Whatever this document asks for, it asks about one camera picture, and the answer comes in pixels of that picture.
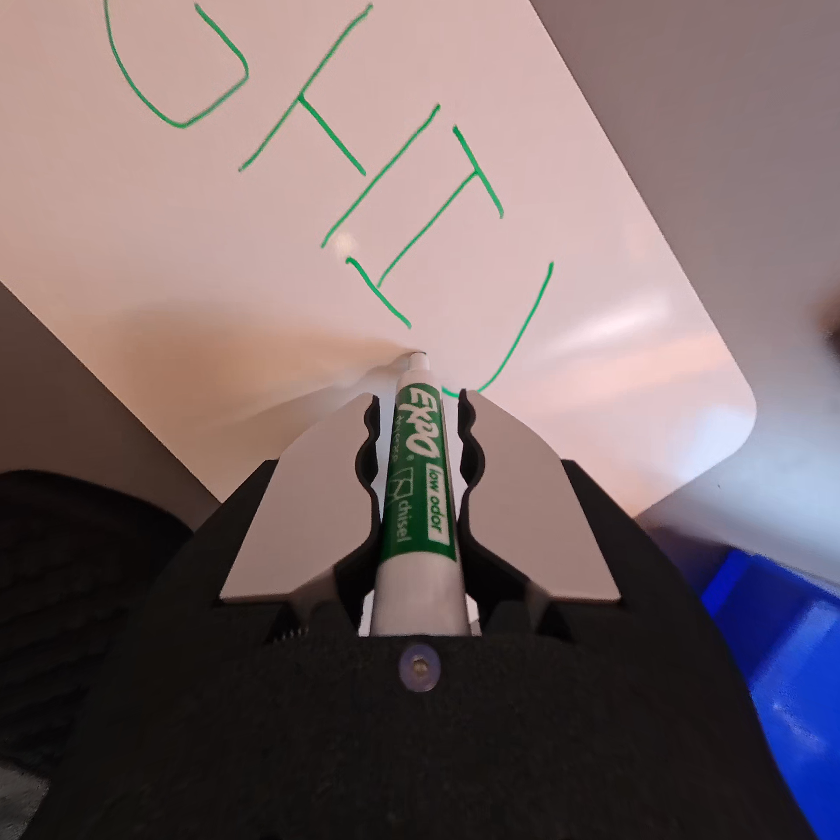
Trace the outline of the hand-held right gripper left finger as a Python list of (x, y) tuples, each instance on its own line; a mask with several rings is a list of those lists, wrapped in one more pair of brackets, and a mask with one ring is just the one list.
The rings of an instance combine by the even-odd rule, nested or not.
[(364, 392), (279, 456), (221, 590), (226, 604), (287, 602), (308, 619), (326, 601), (352, 619), (373, 587), (380, 536), (380, 401)]

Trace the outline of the white whiteboard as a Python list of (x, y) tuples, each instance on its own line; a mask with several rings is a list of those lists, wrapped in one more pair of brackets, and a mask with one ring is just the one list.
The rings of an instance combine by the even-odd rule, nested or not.
[(753, 392), (530, 2), (2, 2), (2, 282), (219, 500), (424, 351), (632, 515)]

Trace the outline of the black textured wrist pad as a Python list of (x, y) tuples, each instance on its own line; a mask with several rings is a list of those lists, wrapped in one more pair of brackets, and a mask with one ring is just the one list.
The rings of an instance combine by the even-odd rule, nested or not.
[(2, 473), (2, 765), (54, 774), (112, 643), (192, 535), (117, 490)]

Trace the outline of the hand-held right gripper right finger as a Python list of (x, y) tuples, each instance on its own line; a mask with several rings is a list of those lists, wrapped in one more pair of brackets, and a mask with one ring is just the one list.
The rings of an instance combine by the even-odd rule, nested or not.
[(479, 624), (504, 602), (522, 604), (531, 626), (552, 602), (619, 603), (561, 457), (477, 391), (458, 397), (458, 435), (466, 483), (458, 540)]

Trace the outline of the green dry-erase marker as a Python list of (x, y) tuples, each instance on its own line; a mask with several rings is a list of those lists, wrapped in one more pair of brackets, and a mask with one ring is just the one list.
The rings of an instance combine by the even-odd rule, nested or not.
[(444, 393), (423, 352), (396, 384), (372, 636), (469, 636)]

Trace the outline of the blue plastic bin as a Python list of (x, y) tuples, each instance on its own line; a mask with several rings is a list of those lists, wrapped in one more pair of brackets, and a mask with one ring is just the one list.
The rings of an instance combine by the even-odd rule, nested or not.
[(733, 549), (701, 600), (798, 805), (819, 838), (838, 839), (838, 589)]

